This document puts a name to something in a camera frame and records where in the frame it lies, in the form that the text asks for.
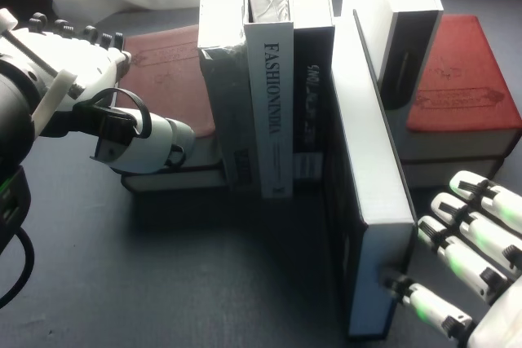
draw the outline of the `robotic arm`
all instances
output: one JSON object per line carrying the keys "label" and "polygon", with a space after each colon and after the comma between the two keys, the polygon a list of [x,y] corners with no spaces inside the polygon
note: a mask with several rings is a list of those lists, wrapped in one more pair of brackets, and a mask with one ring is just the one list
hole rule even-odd
{"label": "robotic arm", "polygon": [[[491,306],[476,324],[457,307],[408,276],[386,270],[382,285],[419,319],[458,346],[522,346],[522,197],[486,178],[457,173],[450,188],[465,201],[441,193],[431,203],[438,219],[418,221],[418,238],[473,292]],[[471,246],[492,259],[486,261]]]}
{"label": "robotic arm", "polygon": [[[20,163],[38,136],[92,134],[98,137],[93,159],[134,174],[176,171],[195,139],[183,122],[150,113],[137,95],[115,87],[131,65],[120,33],[114,39],[102,34],[96,43],[94,27],[77,35],[64,20],[55,22],[52,33],[44,31],[47,20],[39,13],[27,29],[15,29],[17,24],[7,9],[0,10],[0,253],[18,236],[26,266],[0,298],[0,308],[33,268],[33,247],[20,227],[30,205]],[[112,108],[114,94],[128,95],[136,109]]]}

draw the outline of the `black strap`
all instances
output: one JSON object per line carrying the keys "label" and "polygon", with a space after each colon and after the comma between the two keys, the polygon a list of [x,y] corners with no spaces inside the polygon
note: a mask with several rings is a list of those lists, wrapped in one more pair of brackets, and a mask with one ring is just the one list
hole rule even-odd
{"label": "black strap", "polygon": [[75,106],[94,106],[97,102],[102,100],[103,98],[107,97],[108,95],[112,93],[123,93],[127,95],[132,101],[135,103],[136,107],[138,108],[139,112],[141,113],[141,121],[142,121],[142,127],[141,132],[139,132],[136,127],[135,130],[135,137],[140,139],[146,139],[150,136],[150,134],[153,132],[153,121],[150,117],[150,111],[148,110],[147,106],[145,105],[145,102],[136,94],[134,94],[132,91],[118,89],[117,87],[110,87],[108,89],[102,90],[95,94],[94,97],[88,99],[87,101],[80,102],[76,104]]}

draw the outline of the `table surface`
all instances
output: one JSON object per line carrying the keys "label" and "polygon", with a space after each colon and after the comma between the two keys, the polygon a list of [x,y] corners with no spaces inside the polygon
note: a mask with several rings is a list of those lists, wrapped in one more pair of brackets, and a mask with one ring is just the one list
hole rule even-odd
{"label": "table surface", "polygon": [[[522,111],[522,0],[442,0],[480,17]],[[115,15],[100,23],[137,34],[197,22],[197,10]],[[225,190],[133,197],[88,156],[95,138],[39,139],[24,163],[33,203],[24,227],[36,250],[33,276],[0,311],[0,346],[351,346],[337,316],[318,192],[263,203]],[[522,146],[497,176],[522,192]],[[427,207],[430,194],[415,194]],[[0,258],[0,291],[23,265],[13,241]],[[422,246],[410,274],[480,318],[478,298]],[[386,341],[364,347],[452,346],[398,308]]]}

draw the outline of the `white book spine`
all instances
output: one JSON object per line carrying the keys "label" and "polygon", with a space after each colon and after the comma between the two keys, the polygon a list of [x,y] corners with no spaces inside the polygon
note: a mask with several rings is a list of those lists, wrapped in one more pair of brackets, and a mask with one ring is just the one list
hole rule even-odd
{"label": "white book spine", "polygon": [[263,198],[293,191],[294,24],[246,24]]}

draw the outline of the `white robot finger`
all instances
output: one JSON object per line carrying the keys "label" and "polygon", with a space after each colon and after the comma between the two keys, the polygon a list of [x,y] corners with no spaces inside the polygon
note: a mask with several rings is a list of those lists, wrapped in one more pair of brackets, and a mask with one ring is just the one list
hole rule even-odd
{"label": "white robot finger", "polygon": [[466,346],[476,324],[473,319],[456,306],[435,295],[429,289],[408,276],[393,270],[381,274],[381,285],[417,317],[443,333],[449,340]]}
{"label": "white robot finger", "polygon": [[509,287],[503,273],[475,253],[431,216],[418,221],[418,237],[437,254],[453,273],[489,305]]}
{"label": "white robot finger", "polygon": [[522,233],[522,197],[485,177],[460,171],[450,181],[451,189],[466,200],[478,198],[484,210],[513,230]]}
{"label": "white robot finger", "polygon": [[450,227],[458,227],[465,238],[513,276],[522,275],[522,240],[518,237],[448,193],[437,195],[431,210]]}

